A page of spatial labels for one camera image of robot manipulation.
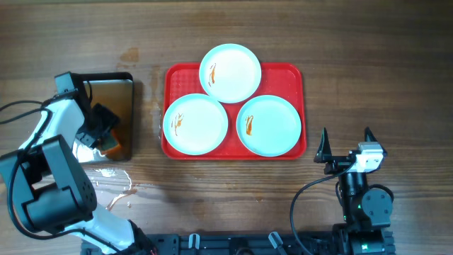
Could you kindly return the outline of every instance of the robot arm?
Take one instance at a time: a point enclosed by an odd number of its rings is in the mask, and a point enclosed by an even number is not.
[[[38,126],[19,150],[0,158],[0,172],[9,187],[12,169],[22,159],[15,175],[13,204],[27,231],[59,234],[83,229],[128,254],[138,251],[138,246],[151,251],[151,242],[142,237],[141,230],[132,222],[114,216],[97,204],[94,187],[72,154],[70,146],[76,137],[95,148],[102,139],[108,139],[110,130],[119,122],[114,113],[101,105],[91,109],[84,88],[84,79],[90,76],[66,73],[55,78],[59,94],[44,102],[48,110],[42,111]],[[38,130],[41,131],[39,139],[26,155],[21,155]],[[54,176],[54,183],[42,188],[32,187],[50,174]],[[95,244],[104,254],[115,253],[108,245],[86,234],[71,234]]]
[[[338,175],[345,224],[333,226],[333,234],[339,254],[392,254],[394,246],[388,246],[390,215],[394,195],[389,188],[368,185],[367,174],[380,169],[387,151],[367,127],[365,141],[348,156],[332,156],[327,130],[324,128],[321,144],[314,158],[316,163],[326,163],[324,173]]]

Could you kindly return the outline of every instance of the water spill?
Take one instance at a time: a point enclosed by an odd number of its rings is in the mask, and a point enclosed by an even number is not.
[[[116,175],[114,169],[96,169],[97,172],[100,172],[104,177],[112,177]]]
[[[157,138],[159,139],[159,141],[162,141],[161,133],[162,133],[162,125],[161,125],[161,123],[159,123],[159,131],[157,132]]]
[[[129,179],[129,188],[126,191],[123,191],[120,195],[117,195],[115,198],[113,198],[111,200],[111,202],[105,208],[108,211],[112,210],[113,206],[116,204],[116,202],[119,201],[119,199],[127,197],[127,196],[130,196],[130,195],[135,194],[137,192],[136,188],[132,188],[132,180],[129,177],[129,174],[126,171],[123,171],[123,172],[126,174],[127,179]]]
[[[145,189],[151,188],[152,186],[154,186],[154,184],[152,184],[152,183],[136,183],[134,187],[137,190],[139,190],[139,189],[145,190]]]

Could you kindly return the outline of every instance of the cable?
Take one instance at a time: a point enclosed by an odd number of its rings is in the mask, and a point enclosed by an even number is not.
[[[88,84],[88,86],[90,87],[90,97],[88,98],[90,103],[92,102],[93,100],[93,89],[91,88],[91,83],[90,81],[86,81],[86,83]]]
[[[326,241],[326,240],[321,240],[321,239],[317,239],[317,238],[313,238],[313,237],[304,237],[304,236],[301,236],[302,239],[307,239],[307,240],[311,240],[313,242],[316,242],[317,244],[330,244],[329,241]]]
[[[28,116],[28,115],[30,115],[30,114],[32,114],[32,113],[37,113],[37,112],[40,112],[40,111],[42,111],[41,108],[34,109],[34,110],[30,110],[30,111],[28,111],[28,112],[26,112],[26,113],[22,113],[22,114],[20,114],[20,115],[17,115],[17,116],[14,117],[14,118],[10,118],[9,120],[0,121],[0,125],[7,124],[7,123],[10,123],[10,122],[13,122],[13,121],[18,120],[18,119],[20,119],[20,118],[26,117],[26,116]]]
[[[15,101],[15,102],[12,102],[12,103],[7,103],[6,105],[0,107],[0,111],[3,111],[4,109],[8,108],[9,106],[14,106],[14,105],[19,104],[19,103],[36,103],[36,104],[42,105],[42,102],[39,102],[39,101],[21,100],[21,101]]]
[[[0,108],[0,111],[2,111],[5,108],[8,108],[9,106],[12,106],[14,104],[18,104],[18,103],[19,103],[19,101],[10,103],[8,105],[5,105],[5,106]],[[101,238],[97,237],[96,235],[91,234],[90,232],[87,232],[85,229],[71,229],[71,230],[63,231],[63,232],[60,232],[60,233],[57,233],[57,234],[41,236],[41,235],[38,235],[38,234],[33,234],[32,232],[29,232],[28,230],[26,230],[19,223],[19,220],[18,220],[18,218],[17,218],[17,216],[16,216],[16,214],[14,212],[14,207],[13,207],[13,187],[14,187],[14,181],[16,179],[16,174],[17,174],[17,171],[19,169],[19,165],[25,159],[25,156],[30,151],[30,149],[33,146],[33,144],[35,144],[39,140],[41,134],[44,132],[44,129],[49,124],[50,119],[52,117],[52,111],[47,109],[47,108],[39,108],[39,109],[35,109],[35,110],[30,110],[30,111],[28,111],[26,113],[23,113],[23,114],[21,114],[19,116],[16,116],[16,117],[14,117],[12,119],[9,119],[9,120],[5,120],[5,121],[0,123],[0,125],[1,124],[6,124],[6,123],[9,123],[11,121],[26,117],[27,115],[30,115],[32,113],[36,113],[38,111],[46,111],[47,112],[46,119],[45,119],[44,123],[41,125],[41,127],[38,129],[38,131],[35,133],[33,139],[27,144],[27,146],[25,146],[23,151],[19,152],[20,154],[18,155],[18,159],[14,163],[13,170],[11,172],[11,178],[9,180],[8,195],[7,195],[7,206],[8,206],[8,212],[9,212],[9,217],[11,218],[11,221],[13,222],[14,226],[16,227],[16,229],[20,233],[22,233],[23,235],[25,235],[27,237],[33,238],[33,239],[48,240],[48,239],[54,239],[54,238],[62,237],[62,236],[67,235],[67,234],[79,232],[82,235],[86,235],[86,236],[96,240],[97,242],[99,242],[99,243],[101,243],[101,244],[113,249],[115,252],[121,254],[122,252],[118,248],[113,246],[110,242],[106,242],[106,241],[102,240]]]
[[[387,192],[391,198],[391,202],[393,203],[394,202],[394,193],[390,190],[390,188],[387,188],[386,186],[384,185],[381,185],[381,184],[373,184],[373,185],[370,185],[368,186],[368,189],[372,189],[372,188],[380,188],[382,190],[384,190],[385,192]]]
[[[292,230],[292,234],[294,234],[294,237],[296,238],[296,243],[298,243],[298,245],[302,248],[305,255],[313,255],[313,254],[304,246],[304,244],[302,244],[302,241],[300,240],[299,236],[297,235],[296,227],[294,226],[294,205],[296,204],[297,198],[300,196],[300,194],[302,194],[306,189],[310,188],[311,186],[321,183],[323,181],[328,181],[328,180],[334,179],[336,177],[339,177],[342,174],[345,174],[346,172],[348,172],[348,170],[349,170],[349,168],[345,169],[344,171],[342,171],[338,174],[320,178],[319,180],[308,183],[307,185],[302,187],[299,191],[297,191],[296,195],[292,199],[291,208],[289,209],[289,221],[291,222],[291,230]]]
[[[341,202],[340,191],[338,190],[338,186],[340,185],[340,181],[337,181],[335,184],[335,194],[337,194],[338,202],[340,203],[341,207],[343,206],[343,202]]]

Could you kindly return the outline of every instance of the orange sauce stain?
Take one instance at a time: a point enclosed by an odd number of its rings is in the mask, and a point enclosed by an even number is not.
[[[179,114],[178,116],[175,116],[175,135],[178,136],[178,133],[176,130],[181,126],[181,122],[183,121],[184,115]]]
[[[252,135],[252,120],[253,120],[253,115],[252,116],[247,116],[247,119],[246,119],[246,133],[247,133],[247,135]]]
[[[210,78],[211,78],[212,84],[215,83],[215,80],[214,80],[215,66],[216,66],[216,63],[214,63],[214,64],[211,66],[211,68],[210,68],[210,69],[212,69],[211,74],[210,74]]]

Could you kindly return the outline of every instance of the white plate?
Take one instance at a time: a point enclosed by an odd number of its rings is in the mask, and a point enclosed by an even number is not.
[[[189,94],[173,102],[164,116],[165,138],[189,155],[208,153],[220,145],[228,130],[227,112],[213,98]]]
[[[285,99],[257,96],[242,106],[236,129],[247,149],[260,156],[276,157],[296,145],[302,124],[296,109]]]
[[[260,62],[244,46],[219,45],[201,61],[201,86],[208,95],[222,103],[246,100],[256,91],[260,81]]]

